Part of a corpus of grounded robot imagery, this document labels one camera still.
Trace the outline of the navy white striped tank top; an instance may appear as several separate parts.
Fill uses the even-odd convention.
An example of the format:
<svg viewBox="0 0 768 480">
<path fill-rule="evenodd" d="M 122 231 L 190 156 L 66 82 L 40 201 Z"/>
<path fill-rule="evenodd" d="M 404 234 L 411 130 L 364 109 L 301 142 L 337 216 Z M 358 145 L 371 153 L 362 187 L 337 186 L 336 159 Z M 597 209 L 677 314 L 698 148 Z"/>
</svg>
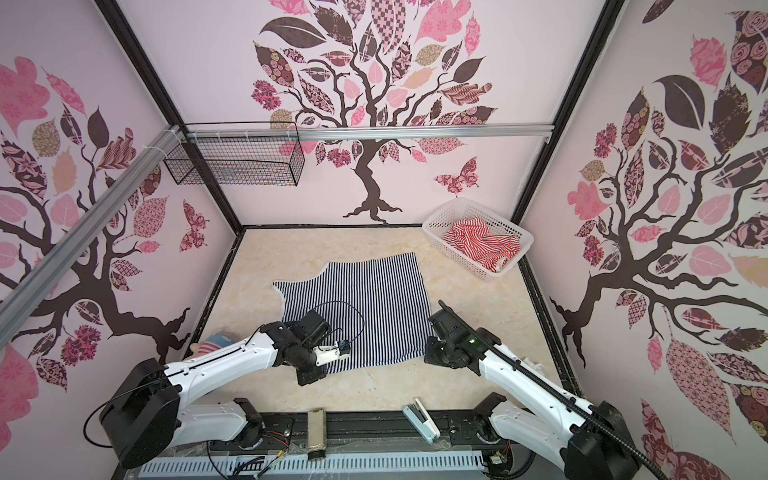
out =
<svg viewBox="0 0 768 480">
<path fill-rule="evenodd" d="M 323 367 L 327 374 L 388 366 L 425 354 L 433 335 L 430 305 L 413 252 L 361 262 L 330 262 L 301 281 L 275 281 L 286 324 L 310 311 L 330 325 L 324 345 L 347 341 L 350 355 Z"/>
</svg>

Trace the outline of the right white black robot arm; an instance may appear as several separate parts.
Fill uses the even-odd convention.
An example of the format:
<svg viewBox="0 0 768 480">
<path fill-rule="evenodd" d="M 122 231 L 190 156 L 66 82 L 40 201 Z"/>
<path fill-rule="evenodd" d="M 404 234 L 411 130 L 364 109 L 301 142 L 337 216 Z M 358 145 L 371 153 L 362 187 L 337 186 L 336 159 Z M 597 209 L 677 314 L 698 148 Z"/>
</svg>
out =
<svg viewBox="0 0 768 480">
<path fill-rule="evenodd" d="M 555 385 L 484 328 L 474 329 L 445 302 L 429 318 L 424 361 L 468 369 L 505 391 L 475 409 L 490 443 L 509 440 L 558 467 L 567 479 L 631 479 L 641 453 L 620 412 Z"/>
</svg>

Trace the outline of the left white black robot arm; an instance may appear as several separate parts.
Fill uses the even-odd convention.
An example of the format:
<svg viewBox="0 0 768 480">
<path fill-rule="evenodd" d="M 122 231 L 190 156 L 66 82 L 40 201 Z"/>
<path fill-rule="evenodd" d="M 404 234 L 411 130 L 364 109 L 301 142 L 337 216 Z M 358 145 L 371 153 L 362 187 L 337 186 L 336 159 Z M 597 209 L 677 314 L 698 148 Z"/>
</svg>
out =
<svg viewBox="0 0 768 480">
<path fill-rule="evenodd" d="M 325 378 L 327 364 L 351 352 L 347 340 L 327 344 L 330 332 L 328 322 L 311 310 L 298 322 L 264 324 L 246 339 L 201 356 L 165 365 L 140 362 L 99 415 L 119 465 L 138 468 L 169 448 L 209 441 L 257 446 L 266 425 L 248 399 L 204 405 L 201 398 L 281 366 L 293 368 L 301 386 Z"/>
</svg>

